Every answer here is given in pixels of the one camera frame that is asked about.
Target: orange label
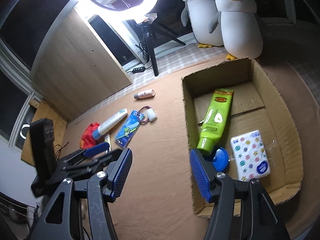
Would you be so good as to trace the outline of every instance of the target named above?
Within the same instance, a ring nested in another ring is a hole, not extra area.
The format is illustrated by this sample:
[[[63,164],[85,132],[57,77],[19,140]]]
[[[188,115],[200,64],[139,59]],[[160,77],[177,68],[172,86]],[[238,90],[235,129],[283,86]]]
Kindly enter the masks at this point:
[[[215,101],[217,101],[217,102],[227,102],[227,99],[226,98],[220,98],[220,97],[216,97],[215,99],[214,99]]]
[[[232,91],[222,91],[222,90],[215,90],[214,94],[218,94],[218,95],[231,95],[233,96],[233,92]]]

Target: white cap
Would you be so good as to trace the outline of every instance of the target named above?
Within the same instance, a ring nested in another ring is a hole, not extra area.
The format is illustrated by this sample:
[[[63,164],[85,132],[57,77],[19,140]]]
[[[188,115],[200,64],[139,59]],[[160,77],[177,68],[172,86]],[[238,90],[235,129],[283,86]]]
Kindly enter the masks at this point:
[[[146,115],[147,115],[147,117],[148,117],[150,122],[152,122],[155,119],[157,119],[156,113],[155,113],[155,111],[153,111],[152,108],[149,108],[145,113],[146,113]]]

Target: green squeeze bottle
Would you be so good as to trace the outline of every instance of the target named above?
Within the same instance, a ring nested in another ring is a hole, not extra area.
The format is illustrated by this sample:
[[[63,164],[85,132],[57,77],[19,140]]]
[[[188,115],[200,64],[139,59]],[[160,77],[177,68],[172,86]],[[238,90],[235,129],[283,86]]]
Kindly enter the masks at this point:
[[[227,123],[234,91],[219,88],[213,93],[209,109],[201,127],[200,140],[197,148],[203,155],[210,155],[214,146],[220,140]]]

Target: bolt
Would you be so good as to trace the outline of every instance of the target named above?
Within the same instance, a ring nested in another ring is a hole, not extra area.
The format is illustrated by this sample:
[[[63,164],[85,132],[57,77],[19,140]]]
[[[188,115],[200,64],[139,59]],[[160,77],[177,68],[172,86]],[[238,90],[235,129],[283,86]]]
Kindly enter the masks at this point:
[[[218,172],[218,173],[217,173],[217,177],[218,177],[219,179],[223,179],[223,178],[226,177],[226,175],[225,175],[223,172]]]
[[[105,173],[104,171],[99,171],[99,172],[97,173],[97,177],[98,177],[98,178],[103,178],[105,175],[106,175],[106,173]]]
[[[252,179],[252,180],[251,180],[251,183],[252,183],[253,185],[258,185],[258,184],[260,183],[260,181],[259,181],[258,179]]]
[[[70,178],[66,178],[63,180],[63,184],[69,184],[71,182]]]

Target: blue disc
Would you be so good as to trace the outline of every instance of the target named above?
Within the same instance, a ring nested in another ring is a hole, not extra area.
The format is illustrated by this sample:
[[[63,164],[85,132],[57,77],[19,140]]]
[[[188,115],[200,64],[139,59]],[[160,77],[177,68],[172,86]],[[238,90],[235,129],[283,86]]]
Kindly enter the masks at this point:
[[[218,148],[212,161],[212,164],[216,168],[217,172],[224,171],[224,169],[228,166],[228,162],[228,152],[222,147]]]

